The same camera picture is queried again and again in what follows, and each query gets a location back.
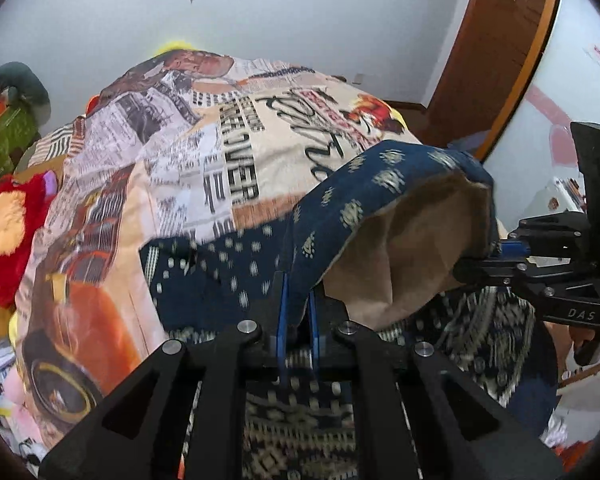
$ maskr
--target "stuffed toy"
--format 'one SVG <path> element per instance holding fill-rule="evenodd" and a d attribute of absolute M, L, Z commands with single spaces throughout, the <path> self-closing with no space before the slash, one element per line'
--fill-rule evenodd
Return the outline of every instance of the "stuffed toy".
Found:
<path fill-rule="evenodd" d="M 13 304 L 33 235 L 44 224 L 57 191 L 53 171 L 36 174 L 26 184 L 16 183 L 11 175 L 0 179 L 0 306 Z"/>

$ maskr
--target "metal screw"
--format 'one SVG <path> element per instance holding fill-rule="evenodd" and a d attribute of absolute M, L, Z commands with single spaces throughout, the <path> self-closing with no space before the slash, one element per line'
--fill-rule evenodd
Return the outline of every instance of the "metal screw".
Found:
<path fill-rule="evenodd" d="M 238 323 L 238 330 L 243 334 L 250 334 L 254 330 L 256 330 L 258 324 L 253 319 L 243 319 L 240 323 Z"/>
<path fill-rule="evenodd" d="M 354 335 L 358 331 L 358 324 L 347 319 L 338 327 L 338 331 L 344 335 Z"/>
<path fill-rule="evenodd" d="M 177 354 L 182 348 L 182 343 L 177 339 L 169 339 L 162 345 L 162 351 L 167 355 Z"/>
<path fill-rule="evenodd" d="M 427 343 L 426 341 L 420 341 L 419 343 L 416 343 L 413 349 L 415 350 L 416 354 L 421 357 L 430 357 L 434 352 L 433 345 L 431 343 Z"/>

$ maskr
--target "bedsheet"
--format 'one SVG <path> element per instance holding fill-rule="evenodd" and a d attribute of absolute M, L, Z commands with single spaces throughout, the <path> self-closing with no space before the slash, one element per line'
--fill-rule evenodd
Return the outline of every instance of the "bedsheet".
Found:
<path fill-rule="evenodd" d="M 16 295 L 27 407 L 48 446 L 166 338 L 140 247 L 273 220 L 383 139 L 417 142 L 336 78 L 186 50 L 133 67 L 68 128 L 62 189 Z"/>

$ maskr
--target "door frame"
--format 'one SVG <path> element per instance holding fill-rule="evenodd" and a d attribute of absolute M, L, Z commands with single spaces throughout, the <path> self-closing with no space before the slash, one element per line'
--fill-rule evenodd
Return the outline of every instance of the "door frame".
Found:
<path fill-rule="evenodd" d="M 513 83 L 511 92 L 509 93 L 504 106 L 500 109 L 500 113 L 498 113 L 498 116 L 493 121 L 489 133 L 475 153 L 475 157 L 481 162 L 484 162 L 491 153 L 491 150 L 494 149 L 500 136 L 504 133 L 504 129 L 518 109 L 518 105 L 524 98 L 526 89 L 531 84 L 531 80 L 542 59 L 542 54 L 544 54 L 544 48 L 546 47 L 551 31 L 554 28 L 558 4 L 560 4 L 560 0 L 544 0 L 544 7 L 542 8 L 538 28 L 536 29 L 536 34 L 531 43 L 531 47 L 529 48 L 529 52 L 526 54 L 525 62 L 522 65 L 520 74 L 518 74 L 518 78 L 515 83 Z"/>

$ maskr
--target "wooden door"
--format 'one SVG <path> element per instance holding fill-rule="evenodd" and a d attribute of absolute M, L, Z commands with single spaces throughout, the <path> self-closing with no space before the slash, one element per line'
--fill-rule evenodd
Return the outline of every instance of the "wooden door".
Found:
<path fill-rule="evenodd" d="M 520 74 L 545 0 L 471 0 L 427 110 L 426 144 L 490 129 Z"/>

